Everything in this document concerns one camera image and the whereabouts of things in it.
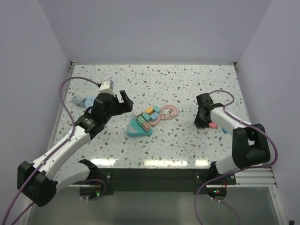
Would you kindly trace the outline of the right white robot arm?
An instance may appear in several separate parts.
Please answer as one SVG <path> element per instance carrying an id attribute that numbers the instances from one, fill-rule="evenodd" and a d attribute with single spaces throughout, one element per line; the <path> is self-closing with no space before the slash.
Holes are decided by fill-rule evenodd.
<path id="1" fill-rule="evenodd" d="M 229 156 L 210 164 L 205 179 L 220 184 L 225 174 L 249 168 L 270 160 L 270 149 L 261 124 L 244 122 L 224 110 L 224 105 L 214 103 L 209 93 L 196 97 L 198 112 L 194 125 L 196 128 L 212 128 L 212 123 L 223 128 L 232 136 L 232 152 Z"/>

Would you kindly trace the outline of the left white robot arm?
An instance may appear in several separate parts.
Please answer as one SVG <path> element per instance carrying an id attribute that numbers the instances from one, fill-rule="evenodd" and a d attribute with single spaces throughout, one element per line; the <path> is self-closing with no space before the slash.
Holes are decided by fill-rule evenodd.
<path id="1" fill-rule="evenodd" d="M 124 90 L 120 95 L 122 102 L 111 93 L 99 93 L 93 106 L 78 118 L 63 140 L 34 162 L 23 161 L 17 169 L 18 190 L 39 207 L 48 204 L 57 192 L 58 181 L 54 176 L 63 164 L 104 130 L 111 117 L 132 111 L 133 101 Z"/>

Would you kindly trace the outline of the blue round power strip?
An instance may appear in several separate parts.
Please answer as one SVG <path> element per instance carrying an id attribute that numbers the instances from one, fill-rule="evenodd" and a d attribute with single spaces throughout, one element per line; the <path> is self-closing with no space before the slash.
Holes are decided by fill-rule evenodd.
<path id="1" fill-rule="evenodd" d="M 84 102 L 85 108 L 89 108 L 89 107 L 93 106 L 95 98 L 96 98 L 96 96 L 91 96 L 91 97 L 86 98 L 85 102 Z"/>

